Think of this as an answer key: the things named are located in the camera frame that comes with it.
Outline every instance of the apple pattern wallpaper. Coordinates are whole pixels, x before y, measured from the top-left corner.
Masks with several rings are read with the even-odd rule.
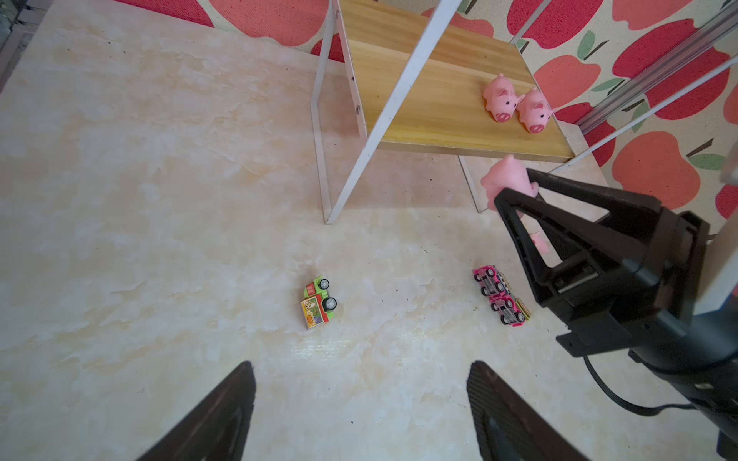
[[[328,0],[118,0],[319,54]],[[374,0],[430,16],[437,0]],[[738,0],[553,0],[516,43],[528,68],[576,122],[620,85]],[[542,0],[463,0],[453,25],[510,41]],[[738,31],[586,135],[590,145],[738,53]],[[343,62],[338,34],[330,58]],[[729,69],[595,152],[608,182],[692,209],[716,232],[738,207],[718,181],[738,142],[738,69]]]

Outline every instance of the white metal leg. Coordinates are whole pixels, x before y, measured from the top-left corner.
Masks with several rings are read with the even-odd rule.
[[[351,170],[351,174],[348,175],[348,179],[346,180],[346,184],[343,186],[341,195],[339,195],[336,205],[331,210],[326,223],[332,224],[336,222],[336,219],[338,219],[338,215],[341,213],[341,210],[343,210],[344,205],[346,205],[348,196],[350,196],[351,191],[354,190],[354,186],[356,186],[359,177],[364,172],[364,168],[366,168],[367,163],[369,163],[369,159],[374,155],[374,151],[384,137],[384,134],[387,133],[387,129],[390,127],[390,123],[392,123],[395,115],[397,115],[400,105],[405,101],[405,97],[413,87],[420,71],[428,61],[435,45],[444,34],[444,31],[448,27],[449,22],[451,22],[451,18],[454,13],[456,13],[456,9],[460,3],[461,0],[441,0],[433,11],[430,21],[428,21],[428,25],[426,25],[425,30],[423,31],[423,35],[421,35],[413,53],[407,60],[407,64],[405,64],[405,68],[402,70],[400,78],[397,80],[397,84],[392,90],[392,94],[390,94],[390,99],[387,100],[387,104],[384,105],[384,109],[379,115],[376,124],[374,124],[374,128],[369,134],[367,142],[364,145],[362,152],[359,154],[359,158],[356,160],[354,168]]]
[[[328,53],[331,51],[333,42],[333,31],[336,26],[336,13],[333,1],[328,2],[328,14],[325,16],[325,31],[323,32],[323,45],[320,47],[320,58],[318,59],[318,70],[315,74],[315,86],[313,87],[313,98],[310,102],[310,115],[313,119],[313,139],[315,141],[315,157],[318,163],[318,181],[320,182],[320,198],[323,201],[323,219],[328,222],[331,213],[331,192],[328,189],[328,174],[325,170],[325,153],[323,152],[323,135],[320,132],[320,115],[318,114],[318,100],[320,99],[320,87],[323,86],[325,67],[328,65]]]
[[[469,167],[466,166],[466,158],[463,156],[458,157],[464,178],[466,178],[466,183],[469,185],[469,191],[472,193],[472,200],[474,201],[474,205],[475,207],[477,207],[478,212],[482,212],[487,209],[487,206],[482,203],[479,194],[477,194],[477,186],[474,184],[474,179],[472,179],[472,172],[469,171]]]

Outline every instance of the green toy truck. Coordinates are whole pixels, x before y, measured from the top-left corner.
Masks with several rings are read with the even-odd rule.
[[[310,282],[303,291],[305,299],[301,302],[301,305],[303,306],[308,330],[328,323],[333,318],[333,309],[338,306],[338,302],[336,298],[331,298],[328,294],[330,284],[328,279],[324,279],[321,275]]]

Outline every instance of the wooden shelf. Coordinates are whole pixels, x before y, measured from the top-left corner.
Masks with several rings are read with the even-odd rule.
[[[428,18],[371,0],[339,0],[344,58],[359,129],[366,136],[392,92]],[[518,94],[535,86],[511,44],[449,26],[379,148],[565,162],[573,152],[555,120],[530,134],[514,117],[497,123],[482,92],[499,73]]]

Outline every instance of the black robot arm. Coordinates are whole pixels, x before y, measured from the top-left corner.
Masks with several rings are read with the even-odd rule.
[[[494,200],[536,301],[569,327],[556,340],[574,357],[630,349],[738,441],[738,299],[693,315],[709,225],[649,195],[528,177],[608,211],[592,222],[511,189]],[[538,221],[560,264],[546,265],[519,211]]]

